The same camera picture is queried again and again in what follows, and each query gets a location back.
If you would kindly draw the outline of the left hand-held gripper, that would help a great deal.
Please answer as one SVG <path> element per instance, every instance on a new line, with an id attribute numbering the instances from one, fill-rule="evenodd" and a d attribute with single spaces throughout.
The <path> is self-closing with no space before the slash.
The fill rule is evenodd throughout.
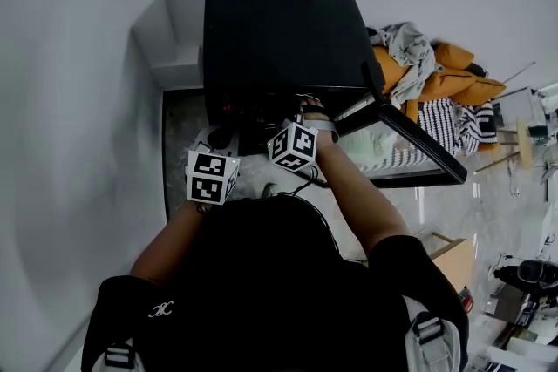
<path id="1" fill-rule="evenodd" d="M 241 160 L 238 155 L 238 138 L 222 149 L 213 148 L 208 136 L 213 129 L 203 129 L 188 151 L 185 178 L 187 198 L 209 204 L 223 205 L 236 185 Z"/>

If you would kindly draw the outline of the black cabinet appliance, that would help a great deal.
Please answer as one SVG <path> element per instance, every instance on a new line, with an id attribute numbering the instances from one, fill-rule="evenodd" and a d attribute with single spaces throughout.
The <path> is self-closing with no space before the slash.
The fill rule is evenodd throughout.
<path id="1" fill-rule="evenodd" d="M 234 136 L 259 152 L 297 97 L 319 97 L 331 116 L 370 96 L 361 64 L 378 63 L 356 0 L 205 0 L 203 87 L 215 149 Z M 276 129 L 237 130 L 222 123 L 229 97 L 265 97 Z"/>

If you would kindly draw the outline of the person's black shirt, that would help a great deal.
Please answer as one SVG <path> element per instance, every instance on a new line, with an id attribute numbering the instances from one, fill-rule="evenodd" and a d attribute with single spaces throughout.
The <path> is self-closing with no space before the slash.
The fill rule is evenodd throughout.
<path id="1" fill-rule="evenodd" d="M 227 203 L 167 285 L 101 284 L 82 372 L 122 343 L 146 372 L 408 372 L 407 299 L 452 323 L 467 352 L 467 315 L 418 239 L 386 238 L 367 258 L 343 259 L 297 197 Z"/>

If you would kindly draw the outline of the row of dark red bottles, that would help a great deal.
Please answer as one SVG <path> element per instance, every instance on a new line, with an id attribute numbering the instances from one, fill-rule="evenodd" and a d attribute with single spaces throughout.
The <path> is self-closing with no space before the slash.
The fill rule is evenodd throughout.
<path id="1" fill-rule="evenodd" d="M 272 103 L 262 97 L 229 97 L 220 106 L 222 123 L 237 130 L 276 129 L 277 117 Z"/>

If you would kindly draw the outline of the gray crumpled cloth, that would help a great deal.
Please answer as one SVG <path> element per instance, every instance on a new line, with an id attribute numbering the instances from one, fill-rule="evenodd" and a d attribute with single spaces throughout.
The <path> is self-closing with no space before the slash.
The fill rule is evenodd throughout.
<path id="1" fill-rule="evenodd" d="M 399 68 L 406 68 L 389 92 L 391 103 L 397 108 L 407 100 L 418 99 L 428 78 L 443 71 L 430 39 L 413 22 L 387 25 L 370 34 L 369 39 L 373 46 L 387 50 Z"/>

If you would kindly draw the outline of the metal rod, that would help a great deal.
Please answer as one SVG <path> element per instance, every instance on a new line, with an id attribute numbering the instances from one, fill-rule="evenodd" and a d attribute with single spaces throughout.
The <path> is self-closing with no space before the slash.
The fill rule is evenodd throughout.
<path id="1" fill-rule="evenodd" d="M 522 73 L 524 73 L 525 71 L 527 71 L 529 68 L 533 67 L 534 65 L 536 65 L 536 61 L 531 61 L 528 64 L 526 64 L 524 67 L 522 67 L 520 70 L 518 70 L 516 73 L 514 73 L 511 77 L 505 79 L 504 81 L 502 81 L 502 84 L 504 85 L 508 85 L 512 80 L 516 79 L 517 77 L 519 77 Z"/>
<path id="2" fill-rule="evenodd" d="M 532 90 L 532 89 L 531 89 L 530 86 L 522 87 L 522 88 L 515 89 L 515 90 L 512 90 L 512 91 L 504 92 L 504 93 L 502 93 L 501 95 L 497 96 L 496 98 L 492 99 L 491 101 L 492 101 L 492 102 L 500 101 L 500 100 L 502 100 L 503 98 L 506 98 L 506 97 L 509 97 L 509 96 L 513 96 L 513 95 L 515 95 L 515 94 L 519 94 L 519 93 L 521 93 L 521 92 L 523 92 L 523 91 L 530 92 L 531 90 Z"/>

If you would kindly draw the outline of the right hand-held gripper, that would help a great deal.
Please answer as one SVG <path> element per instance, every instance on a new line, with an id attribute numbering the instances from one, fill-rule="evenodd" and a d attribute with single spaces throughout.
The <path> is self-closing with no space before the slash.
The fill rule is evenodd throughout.
<path id="1" fill-rule="evenodd" d="M 336 144 L 337 128 L 323 113 L 299 113 L 286 119 L 278 133 L 267 143 L 272 165 L 298 172 L 316 162 L 323 149 Z"/>

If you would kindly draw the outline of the black white striped cloth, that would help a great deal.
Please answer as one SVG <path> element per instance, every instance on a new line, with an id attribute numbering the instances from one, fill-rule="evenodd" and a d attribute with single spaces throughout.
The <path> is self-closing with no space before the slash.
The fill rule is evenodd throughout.
<path id="1" fill-rule="evenodd" d="M 490 102 L 465 106 L 450 98 L 441 98 L 420 103 L 418 123 L 454 157 L 472 156 L 498 145 Z"/>

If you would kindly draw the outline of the white machine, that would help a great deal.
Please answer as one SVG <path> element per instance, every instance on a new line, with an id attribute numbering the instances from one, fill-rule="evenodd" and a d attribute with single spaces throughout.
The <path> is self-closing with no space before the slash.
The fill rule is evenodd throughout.
<path id="1" fill-rule="evenodd" d="M 539 89 L 531 88 L 533 119 L 529 136 L 539 144 L 558 142 L 558 82 Z"/>

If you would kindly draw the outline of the small red object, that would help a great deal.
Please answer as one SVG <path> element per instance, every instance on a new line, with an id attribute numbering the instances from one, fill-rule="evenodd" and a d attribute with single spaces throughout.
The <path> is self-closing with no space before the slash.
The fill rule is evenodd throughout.
<path id="1" fill-rule="evenodd" d="M 473 309 L 474 299 L 470 289 L 467 286 L 464 286 L 459 292 L 459 299 L 465 312 L 469 314 Z"/>

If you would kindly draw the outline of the orange pillow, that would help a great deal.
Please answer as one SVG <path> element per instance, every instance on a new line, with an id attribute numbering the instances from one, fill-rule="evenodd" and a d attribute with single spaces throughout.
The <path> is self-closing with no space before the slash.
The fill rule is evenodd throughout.
<path id="1" fill-rule="evenodd" d="M 389 96 L 401 78 L 408 72 L 408 66 L 401 66 L 382 46 L 372 47 L 375 58 L 379 63 L 384 76 L 383 95 Z M 418 102 L 416 100 L 405 101 L 401 109 L 402 113 L 414 123 L 418 121 Z"/>
<path id="2" fill-rule="evenodd" d="M 474 54 L 457 45 L 439 43 L 434 55 L 436 62 L 446 68 L 464 71 L 474 61 Z"/>
<path id="3" fill-rule="evenodd" d="M 468 71 L 442 71 L 430 76 L 418 97 L 419 102 L 442 98 L 466 106 L 478 106 L 498 97 L 506 86 Z"/>

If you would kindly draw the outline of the person's right hand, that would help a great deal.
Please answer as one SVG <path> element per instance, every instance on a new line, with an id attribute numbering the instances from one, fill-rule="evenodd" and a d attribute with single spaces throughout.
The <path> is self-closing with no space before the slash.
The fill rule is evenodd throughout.
<path id="1" fill-rule="evenodd" d="M 301 97 L 300 103 L 305 120 L 329 120 L 329 116 L 319 100 L 312 97 Z"/>

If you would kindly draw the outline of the person's right forearm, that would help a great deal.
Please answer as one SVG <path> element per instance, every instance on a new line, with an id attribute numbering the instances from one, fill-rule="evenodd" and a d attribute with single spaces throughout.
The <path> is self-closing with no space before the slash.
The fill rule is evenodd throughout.
<path id="1" fill-rule="evenodd" d="M 326 132 L 318 134 L 316 162 L 348 227 L 366 254 L 381 240 L 408 234 L 405 222 L 393 204 Z"/>

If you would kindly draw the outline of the black glass door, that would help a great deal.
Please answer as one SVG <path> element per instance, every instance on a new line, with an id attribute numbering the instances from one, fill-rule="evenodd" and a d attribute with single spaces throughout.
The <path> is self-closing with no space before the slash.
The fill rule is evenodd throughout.
<path id="1" fill-rule="evenodd" d="M 439 142 L 431 137 L 400 110 L 384 99 L 383 74 L 378 63 L 361 64 L 364 83 L 373 100 L 362 101 L 354 112 L 336 122 L 339 138 L 352 138 L 360 131 L 371 132 L 377 125 L 385 125 L 403 143 L 424 154 L 433 166 L 418 171 L 412 167 L 398 168 L 395 173 L 386 169 L 367 172 L 365 176 L 374 185 L 384 189 L 462 185 L 467 170 Z"/>

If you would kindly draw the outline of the black machine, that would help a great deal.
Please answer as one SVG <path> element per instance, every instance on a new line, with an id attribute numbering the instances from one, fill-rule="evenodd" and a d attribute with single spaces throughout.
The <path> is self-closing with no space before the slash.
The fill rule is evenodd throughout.
<path id="1" fill-rule="evenodd" d="M 524 260 L 518 266 L 500 267 L 493 275 L 524 293 L 558 287 L 558 264 L 549 261 Z"/>

